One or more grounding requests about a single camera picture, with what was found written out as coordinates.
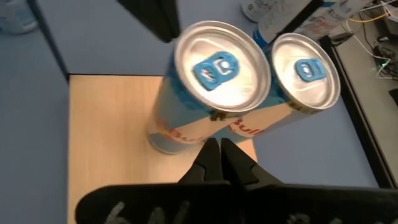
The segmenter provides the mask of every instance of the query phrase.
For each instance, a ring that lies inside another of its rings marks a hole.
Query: energy drink can
[[[258,108],[213,135],[241,142],[332,107],[340,95],[340,79],[322,48],[300,34],[284,34],[266,55],[272,83]]]
[[[265,48],[278,35],[293,32],[308,16],[323,5],[323,0],[280,0],[265,14],[253,31],[253,39]]]
[[[241,0],[242,11],[250,20],[259,22],[276,2],[277,0]]]
[[[327,7],[322,15],[312,17],[311,21],[303,24],[295,32],[306,35],[313,40],[321,39],[370,2],[371,0],[341,0],[336,2]]]
[[[149,142],[175,154],[203,144],[266,98],[269,64],[257,44],[229,24],[203,21],[179,37],[148,125]]]

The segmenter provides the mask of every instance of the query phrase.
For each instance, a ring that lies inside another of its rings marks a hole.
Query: yellow cable
[[[360,21],[360,20],[356,20],[356,19],[352,19],[352,18],[348,18],[348,19],[349,19],[350,21],[353,21],[353,22],[372,22],[372,21],[381,19],[381,18],[383,18],[384,16],[387,16],[387,13],[385,13],[385,14],[383,14],[383,15],[381,15],[381,16],[377,16],[376,18],[368,19],[368,20],[365,20],[365,21]]]

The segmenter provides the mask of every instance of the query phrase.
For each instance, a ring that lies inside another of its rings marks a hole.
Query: water bottle
[[[0,0],[0,31],[23,34],[36,27],[37,21],[26,0]]]

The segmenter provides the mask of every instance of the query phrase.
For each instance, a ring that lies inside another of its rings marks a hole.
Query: can lid
[[[324,110],[337,102],[337,70],[327,53],[308,37],[293,33],[278,37],[272,64],[284,92],[307,111]]]
[[[174,57],[189,92],[217,110],[251,110],[264,101],[271,86],[262,50],[250,36],[223,22],[203,21],[188,27]]]

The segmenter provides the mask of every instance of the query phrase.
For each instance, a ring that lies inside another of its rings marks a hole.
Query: cable
[[[341,28],[343,28],[343,30],[344,30],[345,32],[348,32],[348,30],[343,26],[342,23],[340,24],[340,26],[341,26]]]
[[[363,17],[362,17],[362,15],[361,15],[361,13],[358,13],[358,15],[359,15],[359,18],[363,21]],[[365,24],[362,24],[362,30],[363,30],[363,35],[364,35],[364,37],[365,37],[366,43],[369,45],[369,47],[370,47],[371,49],[373,49],[373,46],[369,43],[368,36],[366,35]]]
[[[350,27],[349,24],[348,24],[348,20],[346,20],[346,25],[347,25],[348,30],[352,32],[351,27]],[[367,50],[367,48],[362,44],[362,42],[357,38],[357,36],[356,36],[355,34],[353,34],[353,37],[354,37],[354,38],[356,39],[356,41],[362,46],[362,48],[365,49],[365,51],[366,51],[369,55],[372,55],[373,57],[378,58],[378,59],[387,60],[387,62],[386,62],[384,65],[382,65],[382,67],[377,71],[375,77],[376,77],[376,78],[380,78],[380,79],[392,79],[392,78],[387,78],[387,77],[377,77],[377,76],[380,74],[380,72],[384,69],[384,67],[386,67],[386,66],[390,63],[391,59],[390,59],[390,58],[385,58],[385,57],[379,57],[379,56],[376,56],[376,55],[372,54],[370,51]]]
[[[377,47],[380,56],[387,57],[387,58],[396,58],[396,53],[387,47]],[[384,70],[382,71],[385,75],[390,75],[393,77],[394,80],[398,80],[398,60],[392,60]]]
[[[365,22],[372,22],[372,21],[381,19],[381,18],[383,18],[384,16],[387,16],[387,13],[384,13],[384,14],[381,15],[381,16],[377,16],[377,17],[375,17],[375,18],[373,18],[373,19],[368,19],[368,20],[365,20],[365,21],[359,21],[359,20],[357,20],[357,19],[352,19],[352,18],[348,18],[348,19],[349,19],[350,21],[353,21],[353,22],[365,23]]]
[[[363,11],[366,11],[366,10],[369,10],[369,9],[374,9],[374,8],[377,8],[377,7],[380,7],[380,6],[384,6],[385,4],[390,4],[390,3],[393,3],[393,2],[396,2],[396,1],[398,1],[398,0],[392,0],[392,1],[389,1],[389,2],[383,2],[381,4],[378,4],[377,6],[371,6],[371,7],[367,7],[365,9],[362,9],[362,10],[360,10],[360,12],[363,12]]]

